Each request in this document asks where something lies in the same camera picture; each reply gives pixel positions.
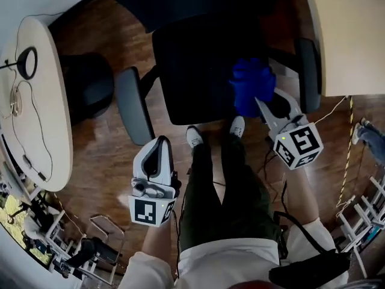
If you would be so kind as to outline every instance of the white desk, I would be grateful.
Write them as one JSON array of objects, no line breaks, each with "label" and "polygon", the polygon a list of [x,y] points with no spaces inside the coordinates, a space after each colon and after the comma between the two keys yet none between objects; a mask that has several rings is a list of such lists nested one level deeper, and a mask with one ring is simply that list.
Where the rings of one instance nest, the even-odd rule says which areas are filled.
[{"label": "white desk", "polygon": [[308,0],[322,94],[385,93],[385,0]]},{"label": "white desk", "polygon": [[[32,106],[31,89],[28,84],[21,83],[19,91],[22,98],[22,113],[20,116],[3,119],[0,117],[1,128],[5,140],[19,167],[40,188],[48,191],[58,191],[66,186],[72,171],[72,132],[64,88],[63,74],[54,40],[47,28],[34,17],[25,18],[19,28],[16,57],[26,48],[34,46],[37,50],[37,70],[29,80],[33,89],[33,98],[39,119]],[[1,64],[6,59],[14,62],[16,49],[16,31],[1,55]],[[14,72],[9,69],[0,70],[0,110],[4,116],[10,113],[9,95],[14,82]],[[14,87],[23,80],[17,72]],[[47,150],[44,147],[42,131]],[[45,175],[44,182],[23,161],[23,149],[15,136],[23,145],[32,166]]]}]

